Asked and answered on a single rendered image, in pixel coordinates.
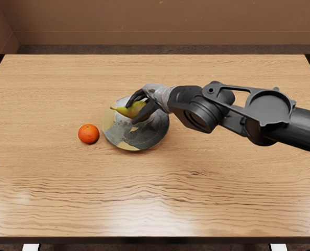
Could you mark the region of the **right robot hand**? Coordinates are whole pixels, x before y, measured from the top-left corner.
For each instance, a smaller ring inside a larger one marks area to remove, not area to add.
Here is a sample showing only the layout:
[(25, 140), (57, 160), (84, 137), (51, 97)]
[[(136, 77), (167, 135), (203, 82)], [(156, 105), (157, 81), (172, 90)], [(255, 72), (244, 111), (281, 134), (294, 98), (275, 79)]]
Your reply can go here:
[(137, 116), (132, 119), (132, 124), (137, 124), (147, 120), (158, 109), (166, 114), (172, 113), (168, 106), (169, 96), (174, 87), (166, 87), (162, 84), (147, 83), (141, 89), (137, 90), (129, 98), (126, 108), (132, 106), (135, 101), (146, 98), (146, 105), (140, 110)]

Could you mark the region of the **grey patterned plate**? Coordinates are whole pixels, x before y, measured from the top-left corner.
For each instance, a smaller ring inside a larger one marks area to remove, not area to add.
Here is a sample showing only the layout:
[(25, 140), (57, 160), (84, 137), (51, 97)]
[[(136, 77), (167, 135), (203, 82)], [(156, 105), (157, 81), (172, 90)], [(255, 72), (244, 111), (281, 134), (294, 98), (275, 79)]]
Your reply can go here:
[(140, 151), (159, 143), (169, 129), (169, 115), (160, 109), (144, 122), (132, 124), (131, 121), (117, 111), (107, 109), (101, 123), (106, 139), (120, 149)]

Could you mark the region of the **yellow-green pear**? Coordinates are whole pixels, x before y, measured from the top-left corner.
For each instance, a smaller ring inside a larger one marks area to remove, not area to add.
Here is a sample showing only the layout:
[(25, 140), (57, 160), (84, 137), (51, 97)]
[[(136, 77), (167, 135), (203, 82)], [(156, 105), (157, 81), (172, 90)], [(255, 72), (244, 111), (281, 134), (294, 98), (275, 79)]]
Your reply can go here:
[(126, 107), (110, 107), (111, 110), (116, 111), (117, 113), (129, 118), (134, 119), (141, 109), (146, 105), (144, 101), (136, 101), (129, 108)]

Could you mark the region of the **orange fruit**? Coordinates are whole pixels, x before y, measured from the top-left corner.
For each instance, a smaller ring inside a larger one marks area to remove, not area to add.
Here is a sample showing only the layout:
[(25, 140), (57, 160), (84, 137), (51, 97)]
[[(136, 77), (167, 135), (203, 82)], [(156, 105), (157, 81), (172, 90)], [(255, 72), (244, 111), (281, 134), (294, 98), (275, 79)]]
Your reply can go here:
[(96, 143), (99, 136), (99, 130), (93, 124), (84, 124), (78, 129), (78, 138), (85, 144)]

